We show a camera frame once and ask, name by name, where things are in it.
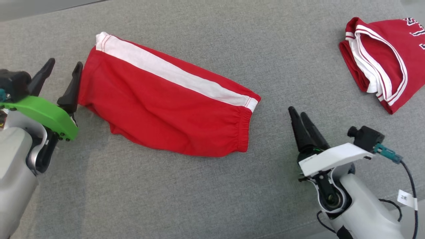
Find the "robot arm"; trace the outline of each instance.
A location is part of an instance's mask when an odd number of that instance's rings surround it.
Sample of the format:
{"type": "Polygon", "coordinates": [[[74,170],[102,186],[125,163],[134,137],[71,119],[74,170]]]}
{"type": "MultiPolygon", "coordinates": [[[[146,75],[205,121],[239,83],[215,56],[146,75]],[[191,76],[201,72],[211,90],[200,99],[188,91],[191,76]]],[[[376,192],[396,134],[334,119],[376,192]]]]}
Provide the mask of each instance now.
{"type": "Polygon", "coordinates": [[[306,113],[289,108],[297,142],[298,164],[304,177],[317,191],[317,200],[331,226],[341,239],[403,239],[400,223],[355,175],[353,162],[372,159],[380,153],[396,163],[402,157],[383,147],[381,133],[363,126],[351,127],[354,143],[330,148],[306,113]]]}
{"type": "Polygon", "coordinates": [[[70,141],[78,132],[74,112],[82,63],[58,106],[38,97],[54,63],[51,58],[32,79],[23,71],[0,70],[0,107],[9,110],[0,131],[0,239],[18,228],[38,185],[37,175],[49,167],[57,142],[70,141]]]}

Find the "red shorts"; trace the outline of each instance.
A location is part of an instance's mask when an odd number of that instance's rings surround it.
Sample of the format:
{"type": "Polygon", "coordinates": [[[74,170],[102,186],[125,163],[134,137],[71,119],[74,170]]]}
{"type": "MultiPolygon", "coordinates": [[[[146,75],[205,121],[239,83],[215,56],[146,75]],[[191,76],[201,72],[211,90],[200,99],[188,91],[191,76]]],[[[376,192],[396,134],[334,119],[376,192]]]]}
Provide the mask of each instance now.
{"type": "Polygon", "coordinates": [[[79,94],[113,134],[196,156],[246,152],[260,100],[223,76],[105,32],[96,36],[79,94]]]}

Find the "teal connector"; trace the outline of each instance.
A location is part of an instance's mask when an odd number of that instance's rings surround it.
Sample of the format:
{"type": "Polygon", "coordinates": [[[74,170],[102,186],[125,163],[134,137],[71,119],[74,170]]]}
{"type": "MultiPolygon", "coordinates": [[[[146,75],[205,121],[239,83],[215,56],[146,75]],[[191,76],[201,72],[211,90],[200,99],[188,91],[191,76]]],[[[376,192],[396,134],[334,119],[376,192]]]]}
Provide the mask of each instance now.
{"type": "Polygon", "coordinates": [[[403,159],[402,156],[396,154],[393,150],[383,146],[382,144],[376,144],[375,148],[373,149],[375,153],[379,153],[380,155],[384,156],[387,159],[391,159],[394,163],[399,164],[400,161],[403,159]]]}
{"type": "Polygon", "coordinates": [[[6,91],[0,89],[0,102],[6,101],[6,91]]]}

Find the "elastic cuff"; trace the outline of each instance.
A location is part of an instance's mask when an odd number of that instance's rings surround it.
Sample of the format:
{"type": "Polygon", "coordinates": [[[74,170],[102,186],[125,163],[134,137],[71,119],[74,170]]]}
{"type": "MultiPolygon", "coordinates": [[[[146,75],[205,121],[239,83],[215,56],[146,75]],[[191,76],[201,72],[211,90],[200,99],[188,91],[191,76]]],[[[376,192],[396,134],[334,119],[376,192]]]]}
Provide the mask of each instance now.
{"type": "Polygon", "coordinates": [[[239,144],[237,151],[246,152],[248,150],[249,141],[249,122],[251,121],[252,112],[247,108],[241,110],[241,120],[239,122],[239,144]]]}

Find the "red garment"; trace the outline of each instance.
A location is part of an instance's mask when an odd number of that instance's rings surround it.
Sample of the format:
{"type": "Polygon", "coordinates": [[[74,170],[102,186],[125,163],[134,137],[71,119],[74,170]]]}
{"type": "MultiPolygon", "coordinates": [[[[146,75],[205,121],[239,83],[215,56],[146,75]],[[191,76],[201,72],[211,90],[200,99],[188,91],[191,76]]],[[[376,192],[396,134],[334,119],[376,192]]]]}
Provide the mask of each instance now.
{"type": "Polygon", "coordinates": [[[111,133],[196,156],[246,152],[260,100],[223,76],[105,32],[96,36],[79,94],[111,133]]]}
{"type": "Polygon", "coordinates": [[[377,92],[390,114],[425,84],[425,29],[413,18],[367,24],[354,17],[340,51],[359,88],[377,92]]]}

